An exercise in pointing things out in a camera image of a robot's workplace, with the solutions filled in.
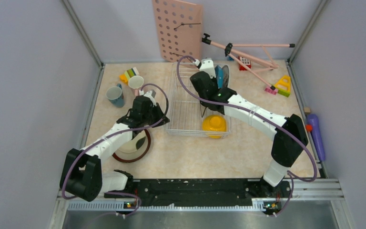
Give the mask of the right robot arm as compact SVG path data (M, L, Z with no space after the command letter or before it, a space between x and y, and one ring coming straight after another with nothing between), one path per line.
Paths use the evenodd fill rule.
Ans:
M295 114L286 117L269 112L244 99L236 91L219 87L210 58L201 61L193 59L192 63L199 71L190 77L190 81L203 106L243 121L272 140L272 161L262 177L260 190L267 197L274 196L288 170L299 155L307 151L308 139L302 119Z

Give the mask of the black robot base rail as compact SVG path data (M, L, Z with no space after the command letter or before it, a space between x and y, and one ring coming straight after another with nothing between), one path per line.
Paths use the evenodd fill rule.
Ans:
M140 179L128 184L125 193L140 197L143 207L251 206L256 198L289 197L290 183L272 187L260 178Z

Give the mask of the yellow ribbed bowl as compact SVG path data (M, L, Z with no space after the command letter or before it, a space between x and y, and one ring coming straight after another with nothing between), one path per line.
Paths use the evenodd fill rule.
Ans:
M219 115L210 115L207 116L202 123L202 130L206 131L206 135L210 138L219 139L222 137L221 134L211 135L211 132L226 132L227 130L227 122L226 120Z

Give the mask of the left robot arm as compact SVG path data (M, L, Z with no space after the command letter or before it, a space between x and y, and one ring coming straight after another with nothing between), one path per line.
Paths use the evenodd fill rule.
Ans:
M64 199L96 199L103 186L103 163L145 129L169 123L155 94L150 90L135 97L132 108L107 133L85 148L73 148L66 154L59 184Z

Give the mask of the teal polka dot plate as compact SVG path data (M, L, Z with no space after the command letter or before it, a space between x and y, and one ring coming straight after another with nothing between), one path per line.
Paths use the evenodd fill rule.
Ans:
M216 75L216 80L217 80L217 86L218 86L218 88L222 88L223 81L224 81L224 71L223 71L222 67L219 65L215 66L214 70L215 70L215 75Z

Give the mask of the cream bowl with brown rim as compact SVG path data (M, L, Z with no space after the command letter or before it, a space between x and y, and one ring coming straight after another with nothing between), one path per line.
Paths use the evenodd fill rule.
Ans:
M150 150L152 138L146 129L141 131L133 140L122 145L112 157L122 163L132 163L143 158Z

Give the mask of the round white patterned plate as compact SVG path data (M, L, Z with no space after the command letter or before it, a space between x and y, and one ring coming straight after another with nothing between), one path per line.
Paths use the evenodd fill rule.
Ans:
M228 65L222 67L222 87L228 87L230 79L230 69Z

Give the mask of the square floral plate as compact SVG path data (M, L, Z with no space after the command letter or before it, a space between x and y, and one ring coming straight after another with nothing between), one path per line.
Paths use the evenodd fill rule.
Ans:
M206 110L207 110L207 107L205 106L200 106L200 115L201 115L201 118L204 117L205 113L206 113Z

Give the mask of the pink mug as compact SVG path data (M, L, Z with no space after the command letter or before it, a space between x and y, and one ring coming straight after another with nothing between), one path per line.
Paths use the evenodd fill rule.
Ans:
M144 85L144 78L136 75L129 79L128 86L131 89L134 96L140 95L140 89Z

